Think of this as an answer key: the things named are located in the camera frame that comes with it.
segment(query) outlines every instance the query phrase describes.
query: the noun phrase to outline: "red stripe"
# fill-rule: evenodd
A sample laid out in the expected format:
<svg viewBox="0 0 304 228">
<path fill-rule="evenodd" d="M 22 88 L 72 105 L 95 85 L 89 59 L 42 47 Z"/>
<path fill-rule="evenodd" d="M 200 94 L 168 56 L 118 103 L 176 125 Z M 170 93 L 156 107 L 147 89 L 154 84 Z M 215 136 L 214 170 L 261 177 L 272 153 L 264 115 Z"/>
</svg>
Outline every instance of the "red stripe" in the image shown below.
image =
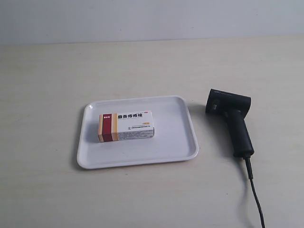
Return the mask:
<svg viewBox="0 0 304 228">
<path fill-rule="evenodd" d="M 112 128 L 112 114 L 104 114 L 102 135 L 105 142 L 113 141 L 111 128 Z"/>
</svg>

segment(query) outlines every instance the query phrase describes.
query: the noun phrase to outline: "tray rim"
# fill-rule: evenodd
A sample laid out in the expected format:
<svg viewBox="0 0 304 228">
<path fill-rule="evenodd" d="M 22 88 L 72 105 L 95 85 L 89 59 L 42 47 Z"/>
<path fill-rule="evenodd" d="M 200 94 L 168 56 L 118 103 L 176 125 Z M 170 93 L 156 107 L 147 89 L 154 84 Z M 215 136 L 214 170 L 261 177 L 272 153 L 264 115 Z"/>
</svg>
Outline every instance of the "tray rim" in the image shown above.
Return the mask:
<svg viewBox="0 0 304 228">
<path fill-rule="evenodd" d="M 82 138 L 83 138 L 83 128 L 84 128 L 84 120 L 86 119 L 86 112 L 87 110 L 90 108 L 90 106 L 95 105 L 97 103 L 108 103 L 108 102 L 120 102 L 120 101 L 130 101 L 130 100 L 143 100 L 143 99 L 159 99 L 159 98 L 178 98 L 182 101 L 183 106 L 185 108 L 186 114 L 187 114 L 187 118 L 188 118 L 188 122 L 190 124 L 190 129 L 192 132 L 192 136 L 193 136 L 193 141 L 194 141 L 194 145 L 195 145 L 195 151 L 193 154 L 191 154 L 190 156 L 185 156 L 185 157 L 179 157 L 179 158 L 165 158 L 165 159 L 153 159 L 153 160 L 142 160 L 142 161 L 126 161 L 126 162 L 115 162 L 115 163 L 108 163 L 108 164 L 103 164 L 100 166 L 87 166 L 86 164 L 83 164 L 81 159 L 80 159 L 80 148 L 81 148 L 81 144 L 82 144 Z M 120 167 L 120 166 L 131 166 L 131 165 L 144 165 L 144 164 L 156 164 L 156 163 L 167 163 L 167 162 L 181 162 L 181 161 L 188 161 L 191 160 L 193 158 L 195 158 L 198 153 L 199 153 L 199 144 L 197 141 L 197 137 L 195 135 L 195 131 L 194 131 L 194 127 L 193 127 L 193 123 L 191 120 L 191 116 L 190 116 L 190 112 L 189 112 L 189 108 L 187 105 L 187 101 L 179 96 L 179 95 L 165 95 L 165 96 L 150 96 L 150 97 L 137 97 L 137 98 L 124 98 L 124 99 L 112 99 L 112 100 L 101 100 L 101 101 L 93 101 L 91 103 L 89 103 L 85 108 L 84 108 L 84 115 L 82 118 L 82 124 L 81 124 L 81 130 L 80 130 L 80 135 L 79 135 L 79 143 L 78 143 L 78 149 L 77 149 L 77 163 L 79 164 L 80 167 L 84 168 L 84 169 L 102 169 L 102 168 L 110 168 L 110 167 Z"/>
</svg>

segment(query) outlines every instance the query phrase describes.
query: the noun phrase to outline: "table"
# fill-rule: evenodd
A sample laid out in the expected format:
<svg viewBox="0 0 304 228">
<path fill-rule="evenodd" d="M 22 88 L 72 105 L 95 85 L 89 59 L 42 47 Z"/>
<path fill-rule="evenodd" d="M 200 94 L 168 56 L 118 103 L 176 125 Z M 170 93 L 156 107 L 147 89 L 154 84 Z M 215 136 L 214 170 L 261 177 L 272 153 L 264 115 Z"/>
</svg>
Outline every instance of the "table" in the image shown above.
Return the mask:
<svg viewBox="0 0 304 228">
<path fill-rule="evenodd" d="M 247 95 L 266 227 L 304 226 L 304 36 L 0 47 L 0 227 L 260 227 L 211 88 Z M 180 95 L 199 141 L 186 162 L 87 171 L 84 107 Z"/>
</svg>

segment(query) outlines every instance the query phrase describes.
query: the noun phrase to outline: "barcode scanner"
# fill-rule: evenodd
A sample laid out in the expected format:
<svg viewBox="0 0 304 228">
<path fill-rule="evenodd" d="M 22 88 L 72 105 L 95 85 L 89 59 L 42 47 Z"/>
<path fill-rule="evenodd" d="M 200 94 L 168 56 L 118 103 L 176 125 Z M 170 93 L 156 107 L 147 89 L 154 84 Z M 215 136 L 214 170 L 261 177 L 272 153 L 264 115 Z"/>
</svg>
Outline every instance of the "barcode scanner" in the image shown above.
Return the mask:
<svg viewBox="0 0 304 228">
<path fill-rule="evenodd" d="M 254 150 L 244 121 L 250 105 L 251 98 L 248 96 L 211 89 L 206 104 L 206 113 L 220 115 L 227 123 L 234 149 L 233 156 L 245 160 L 252 192 L 260 214 L 261 225 L 262 228 L 265 228 L 261 205 L 257 199 L 257 194 L 253 185 L 250 156 L 254 153 Z"/>
</svg>

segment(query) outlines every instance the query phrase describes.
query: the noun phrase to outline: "cable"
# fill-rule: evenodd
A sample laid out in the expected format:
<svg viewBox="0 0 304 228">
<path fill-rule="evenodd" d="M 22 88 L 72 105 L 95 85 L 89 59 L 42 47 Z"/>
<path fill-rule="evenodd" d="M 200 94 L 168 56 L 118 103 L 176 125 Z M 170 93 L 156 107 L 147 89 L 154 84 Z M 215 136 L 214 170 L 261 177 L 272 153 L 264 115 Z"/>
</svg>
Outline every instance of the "cable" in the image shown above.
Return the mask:
<svg viewBox="0 0 304 228">
<path fill-rule="evenodd" d="M 245 160 L 245 163 L 246 163 L 246 168 L 247 168 L 247 172 L 248 172 L 248 178 L 250 180 L 253 196 L 255 197 L 255 200 L 256 200 L 256 205 L 257 205 L 258 213 L 260 214 L 261 225 L 262 225 L 262 228 L 265 228 L 264 216 L 263 216 L 262 208 L 261 208 L 260 202 L 258 201 L 256 190 L 255 190 L 255 186 L 253 184 L 253 175 L 252 175 L 252 168 L 251 168 L 251 163 L 250 163 L 250 157 L 244 157 L 244 160 Z"/>
</svg>

